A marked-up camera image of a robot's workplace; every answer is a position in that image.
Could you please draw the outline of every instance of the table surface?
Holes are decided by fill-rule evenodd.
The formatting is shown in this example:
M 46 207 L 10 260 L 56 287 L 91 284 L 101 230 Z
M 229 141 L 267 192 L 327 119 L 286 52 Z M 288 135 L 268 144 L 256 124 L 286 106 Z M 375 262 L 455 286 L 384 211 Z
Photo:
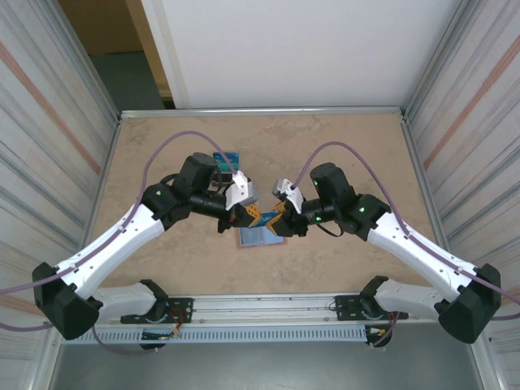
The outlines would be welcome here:
M 396 115 L 273 115 L 125 119 L 115 148 L 93 238 L 132 205 L 143 167 L 169 136 L 204 132 L 224 150 L 240 153 L 240 169 L 258 187 L 262 211 L 277 203 L 271 195 L 281 177 L 294 181 L 306 159 L 326 141 L 343 141 L 372 166 L 403 218 L 423 235 L 432 231 Z M 148 184 L 179 171 L 191 153 L 212 154 L 201 138 L 184 136 L 167 146 L 152 164 Z M 312 165 L 333 162 L 358 193 L 384 199 L 365 168 L 346 149 L 324 149 Z M 300 189 L 316 196 L 308 176 Z M 337 229 L 333 223 L 326 226 Z M 103 287 L 152 279 L 169 294 L 335 293 L 361 290 L 375 275 L 408 284 L 425 280 L 391 254 L 356 236 L 327 236 L 310 227 L 307 237 L 285 245 L 236 246 L 236 232 L 217 233 L 217 221 L 192 214 L 135 252 Z

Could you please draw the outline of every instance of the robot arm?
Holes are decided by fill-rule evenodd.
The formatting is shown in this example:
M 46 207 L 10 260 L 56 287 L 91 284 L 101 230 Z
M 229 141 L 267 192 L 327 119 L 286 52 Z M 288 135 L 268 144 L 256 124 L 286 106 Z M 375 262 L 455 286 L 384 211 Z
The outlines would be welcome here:
M 305 236 L 309 225 L 336 222 L 342 232 L 358 236 L 388 251 L 417 271 L 433 288 L 399 284 L 378 276 L 361 292 L 362 304 L 371 317 L 381 311 L 401 311 L 438 320 L 453 337 L 473 343 L 501 305 L 498 292 L 485 288 L 469 277 L 485 279 L 500 287 L 500 273 L 486 264 L 480 269 L 420 235 L 406 224 L 409 233 L 457 266 L 445 265 L 416 245 L 401 230 L 390 207 L 372 195 L 356 194 L 344 172 L 332 163 L 322 164 L 310 173 L 318 199 L 307 201 L 288 180 L 279 180 L 273 193 L 282 202 L 282 212 L 267 227 L 278 236 Z
M 191 212 L 219 221 L 219 232 L 231 227 L 246 228 L 261 215 L 254 204 L 256 191 L 241 171 L 224 193 L 208 190 L 217 169 L 216 161 L 205 154 L 189 156 L 178 175 L 170 175 L 150 185 L 132 220 L 130 209 L 114 226 L 92 244 L 56 267 L 42 263 L 32 273 L 33 281 L 72 268 L 62 278 L 34 288 L 35 302 L 45 316 L 70 340 L 88 331 L 99 319 L 130 314 L 149 314 L 161 318 L 166 310 L 167 294 L 151 280 L 124 288 L 98 288 L 101 282 L 142 245 L 160 236 Z M 99 250 L 115 232 L 119 235 Z M 99 250 L 81 266 L 76 264 Z

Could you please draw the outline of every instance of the white wall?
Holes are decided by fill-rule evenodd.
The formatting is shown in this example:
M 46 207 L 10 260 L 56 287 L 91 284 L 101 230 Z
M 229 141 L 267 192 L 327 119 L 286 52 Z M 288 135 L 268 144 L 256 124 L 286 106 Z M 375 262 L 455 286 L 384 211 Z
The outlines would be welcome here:
M 458 0 L 142 0 L 179 108 L 406 103 Z

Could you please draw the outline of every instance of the gray panel wall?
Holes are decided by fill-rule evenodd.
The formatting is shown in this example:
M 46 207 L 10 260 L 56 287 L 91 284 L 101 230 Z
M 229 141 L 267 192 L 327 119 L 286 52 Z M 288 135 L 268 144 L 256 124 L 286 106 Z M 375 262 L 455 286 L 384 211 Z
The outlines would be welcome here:
M 472 1 L 467 10 L 407 112 L 454 253 L 491 263 L 520 296 L 520 2 Z M 520 311 L 502 304 L 500 314 Z M 488 330 L 516 388 L 520 320 Z
M 53 1 L 0 2 L 0 286 L 31 281 L 81 245 L 115 109 Z M 0 321 L 40 325 L 33 291 L 0 297 Z M 26 388 L 43 332 L 0 331 L 0 388 Z

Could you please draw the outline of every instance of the black end cap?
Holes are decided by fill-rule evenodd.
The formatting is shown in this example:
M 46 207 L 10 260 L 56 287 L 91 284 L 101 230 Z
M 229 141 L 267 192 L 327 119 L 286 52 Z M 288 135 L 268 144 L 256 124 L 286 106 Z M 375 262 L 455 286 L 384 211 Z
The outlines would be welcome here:
M 387 276 L 375 276 L 359 293 L 361 306 L 371 317 L 378 317 L 384 313 L 384 310 L 381 309 L 375 300 L 375 294 L 377 289 L 381 287 L 381 284 L 387 280 Z
M 390 206 L 374 195 L 361 195 L 348 212 L 349 220 L 356 223 L 353 224 L 356 228 L 353 234 L 367 241 L 370 230 L 376 229 L 378 219 L 388 212 Z
M 43 262 L 32 272 L 36 282 L 56 275 L 52 266 Z M 98 320 L 101 302 L 79 297 L 61 279 L 37 286 L 34 289 L 36 306 L 58 329 L 65 340 L 73 340 L 87 332 Z
M 164 290 L 151 279 L 143 279 L 139 283 L 142 283 L 149 288 L 157 299 L 149 312 L 146 313 L 146 318 L 150 321 L 159 321 L 166 313 L 168 294 L 166 294 Z
M 480 268 L 477 276 L 497 287 L 501 286 L 500 272 L 489 264 Z M 442 301 L 435 305 L 440 314 L 440 326 L 451 336 L 467 344 L 473 344 L 477 340 L 500 307 L 501 295 L 475 281 L 462 289 L 455 301 Z

